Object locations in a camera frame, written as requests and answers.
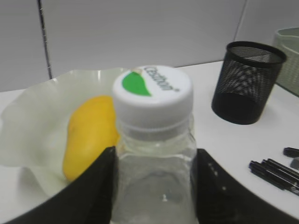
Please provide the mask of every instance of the black holder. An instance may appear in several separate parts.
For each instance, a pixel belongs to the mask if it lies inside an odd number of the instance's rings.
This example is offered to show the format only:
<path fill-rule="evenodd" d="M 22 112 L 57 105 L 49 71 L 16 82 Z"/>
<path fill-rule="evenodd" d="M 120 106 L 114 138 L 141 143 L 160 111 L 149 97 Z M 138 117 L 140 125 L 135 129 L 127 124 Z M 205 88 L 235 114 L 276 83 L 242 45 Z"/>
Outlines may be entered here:
<path fill-rule="evenodd" d="M 115 148 L 107 148 L 57 195 L 5 224 L 109 224 L 116 164 Z M 197 150 L 192 176 L 200 224 L 299 224 L 242 186 L 204 149 Z"/>
<path fill-rule="evenodd" d="M 213 111 L 232 123 L 257 122 L 285 61 L 284 52 L 265 44 L 239 41 L 227 45 Z"/>

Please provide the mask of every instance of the plastic water bottle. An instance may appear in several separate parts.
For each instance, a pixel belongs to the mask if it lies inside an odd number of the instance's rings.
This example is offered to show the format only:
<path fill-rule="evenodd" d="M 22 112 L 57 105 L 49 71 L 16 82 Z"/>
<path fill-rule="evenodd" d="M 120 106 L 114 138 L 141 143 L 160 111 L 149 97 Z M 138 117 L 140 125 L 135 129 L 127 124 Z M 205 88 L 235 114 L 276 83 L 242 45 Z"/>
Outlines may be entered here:
<path fill-rule="evenodd" d="M 111 223 L 198 223 L 191 80 L 174 68 L 144 66 L 118 77 L 113 95 L 121 139 Z"/>

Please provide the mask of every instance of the black pen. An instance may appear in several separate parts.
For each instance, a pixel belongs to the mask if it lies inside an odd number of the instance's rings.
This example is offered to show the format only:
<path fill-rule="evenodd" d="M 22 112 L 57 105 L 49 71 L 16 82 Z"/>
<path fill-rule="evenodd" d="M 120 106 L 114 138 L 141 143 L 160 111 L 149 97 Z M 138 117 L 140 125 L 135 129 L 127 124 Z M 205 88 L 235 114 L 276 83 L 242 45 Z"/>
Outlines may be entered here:
<path fill-rule="evenodd" d="M 280 176 L 286 178 L 291 182 L 298 182 L 299 183 L 299 174 L 288 167 L 272 160 L 263 160 L 262 165 L 268 167 L 269 169 L 273 170 L 275 173 L 279 174 Z"/>
<path fill-rule="evenodd" d="M 251 169 L 252 173 L 263 178 L 276 187 L 282 190 L 286 189 L 296 195 L 299 195 L 299 183 L 297 183 L 297 181 L 290 181 L 288 177 L 285 177 L 277 173 L 277 171 L 275 171 L 274 169 L 269 169 L 264 164 L 260 164 L 255 161 L 251 161 L 251 163 L 249 164 L 249 168 Z"/>

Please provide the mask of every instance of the water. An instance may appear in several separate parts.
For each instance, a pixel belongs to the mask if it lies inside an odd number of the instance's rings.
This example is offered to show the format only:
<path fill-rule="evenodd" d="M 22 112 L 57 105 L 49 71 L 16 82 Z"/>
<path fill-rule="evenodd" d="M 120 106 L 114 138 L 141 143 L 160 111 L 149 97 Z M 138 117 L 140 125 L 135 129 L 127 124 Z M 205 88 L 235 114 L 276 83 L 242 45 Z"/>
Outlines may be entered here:
<path fill-rule="evenodd" d="M 159 156 L 122 153 L 112 223 L 196 224 L 190 178 L 194 153 L 191 148 Z"/>

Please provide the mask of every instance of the green leaf logo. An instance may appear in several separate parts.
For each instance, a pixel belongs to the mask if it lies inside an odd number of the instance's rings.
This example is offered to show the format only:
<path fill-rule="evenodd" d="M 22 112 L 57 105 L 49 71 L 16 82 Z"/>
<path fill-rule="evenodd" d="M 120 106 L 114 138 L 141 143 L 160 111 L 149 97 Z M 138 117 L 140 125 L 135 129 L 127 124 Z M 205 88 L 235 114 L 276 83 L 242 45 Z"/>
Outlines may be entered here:
<path fill-rule="evenodd" d="M 125 90 L 140 96 L 151 96 L 147 90 L 145 81 L 141 74 L 136 71 L 129 73 L 123 80 L 122 86 Z"/>

